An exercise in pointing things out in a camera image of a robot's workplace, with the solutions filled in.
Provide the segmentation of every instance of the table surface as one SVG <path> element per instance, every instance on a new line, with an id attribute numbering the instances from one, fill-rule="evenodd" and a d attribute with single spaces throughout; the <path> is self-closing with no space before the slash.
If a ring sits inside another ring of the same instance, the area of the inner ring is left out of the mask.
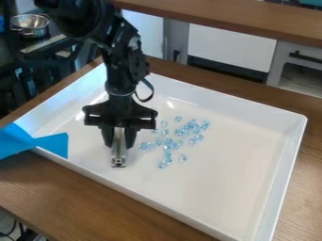
<path id="1" fill-rule="evenodd" d="M 322 47 L 322 11 L 256 0 L 113 0 L 119 8 Z"/>
<path id="2" fill-rule="evenodd" d="M 102 62 L 95 60 L 0 120 L 28 112 Z M 308 117 L 274 240 L 321 240 L 322 100 L 150 58 L 152 72 Z M 34 153 L 0 162 L 0 208 L 50 240 L 215 240 Z"/>

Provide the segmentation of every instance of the white cabinet door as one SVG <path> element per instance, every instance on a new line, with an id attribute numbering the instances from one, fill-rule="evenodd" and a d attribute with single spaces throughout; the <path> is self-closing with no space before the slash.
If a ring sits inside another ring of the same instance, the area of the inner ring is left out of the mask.
<path id="1" fill-rule="evenodd" d="M 275 45 L 272 39 L 191 24 L 188 54 L 269 72 Z"/>
<path id="2" fill-rule="evenodd" d="M 144 54 L 162 58 L 163 18 L 124 10 L 123 17 L 138 30 Z"/>

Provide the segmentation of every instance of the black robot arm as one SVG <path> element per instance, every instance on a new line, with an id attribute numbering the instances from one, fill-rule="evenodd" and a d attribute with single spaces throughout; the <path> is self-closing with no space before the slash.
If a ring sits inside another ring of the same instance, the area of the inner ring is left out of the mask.
<path id="1" fill-rule="evenodd" d="M 85 106 L 85 124 L 101 128 L 108 147 L 113 145 L 114 129 L 123 128 L 126 148 L 132 148 L 137 131 L 154 129 L 157 116 L 155 110 L 133 99 L 140 81 L 153 92 L 145 79 L 150 66 L 142 53 L 137 30 L 107 0 L 35 0 L 35 4 L 51 16 L 66 36 L 91 40 L 101 48 L 107 67 L 105 89 L 109 100 Z"/>

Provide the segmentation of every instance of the wall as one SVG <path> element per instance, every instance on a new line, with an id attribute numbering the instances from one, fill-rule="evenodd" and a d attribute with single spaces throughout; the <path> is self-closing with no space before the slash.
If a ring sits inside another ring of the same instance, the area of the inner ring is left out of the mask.
<path id="1" fill-rule="evenodd" d="M 163 18 L 128 10 L 123 10 L 122 14 L 138 30 L 143 53 L 162 58 Z"/>
<path id="2" fill-rule="evenodd" d="M 25 13 L 36 8 L 33 0 L 16 0 L 18 13 Z"/>

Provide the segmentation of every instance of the blue cloth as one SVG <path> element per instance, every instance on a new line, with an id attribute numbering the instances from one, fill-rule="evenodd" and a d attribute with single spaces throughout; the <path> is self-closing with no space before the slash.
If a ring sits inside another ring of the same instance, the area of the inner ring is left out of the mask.
<path id="1" fill-rule="evenodd" d="M 300 4 L 308 4 L 322 7 L 322 0 L 299 0 Z"/>
<path id="2" fill-rule="evenodd" d="M 4 16 L 0 15 L 0 33 L 5 32 L 5 19 Z"/>
<path id="3" fill-rule="evenodd" d="M 0 129 L 0 160 L 35 147 L 41 147 L 67 159 L 68 135 L 62 133 L 48 137 L 33 138 L 15 123 Z"/>

